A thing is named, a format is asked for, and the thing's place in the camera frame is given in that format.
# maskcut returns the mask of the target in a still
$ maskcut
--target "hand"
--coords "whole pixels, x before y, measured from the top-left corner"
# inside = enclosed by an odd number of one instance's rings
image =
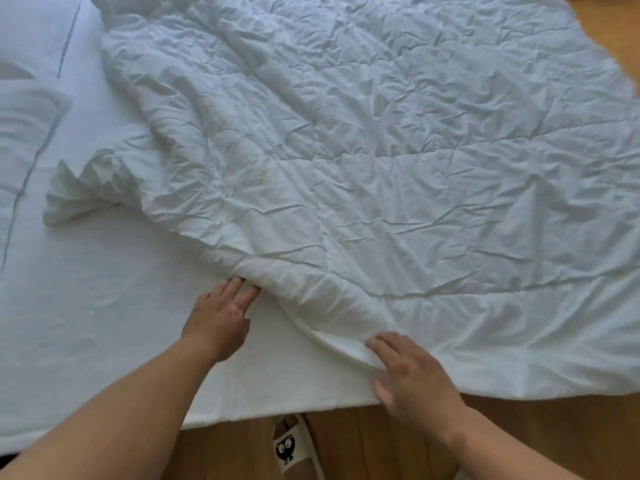
[[[389,414],[448,443],[468,409],[440,362],[394,332],[379,333],[366,345],[387,368],[387,383],[375,379],[373,386]]]
[[[244,314],[260,288],[252,286],[236,299],[243,284],[244,279],[234,278],[217,284],[211,293],[201,294],[182,329],[182,339],[202,346],[213,362],[231,357],[249,333],[250,320]]]

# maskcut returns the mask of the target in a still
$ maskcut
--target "cartoon character print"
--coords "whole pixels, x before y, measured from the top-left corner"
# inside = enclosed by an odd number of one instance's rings
[[[276,445],[276,456],[288,465],[293,460],[293,450],[296,448],[296,439],[293,435],[286,436]]]

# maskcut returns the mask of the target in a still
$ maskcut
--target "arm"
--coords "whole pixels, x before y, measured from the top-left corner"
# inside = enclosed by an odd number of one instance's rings
[[[387,382],[374,381],[387,411],[436,437],[471,478],[580,480],[468,408],[441,364],[408,337],[383,332],[367,347],[387,368]]]
[[[242,284],[235,278],[199,296],[180,340],[89,400],[0,479],[160,478],[200,384],[249,332],[244,313],[260,290],[236,299]]]

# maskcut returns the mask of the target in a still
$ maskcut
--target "white comforter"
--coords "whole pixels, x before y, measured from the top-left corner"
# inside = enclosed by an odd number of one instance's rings
[[[62,161],[47,224],[139,209],[466,392],[640,388],[640,103],[562,0],[92,1],[148,126]]]

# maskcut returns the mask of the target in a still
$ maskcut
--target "forearm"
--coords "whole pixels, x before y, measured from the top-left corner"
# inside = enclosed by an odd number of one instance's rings
[[[580,480],[472,409],[441,439],[474,480]]]
[[[0,477],[159,478],[212,365],[210,357],[179,340],[92,398]]]

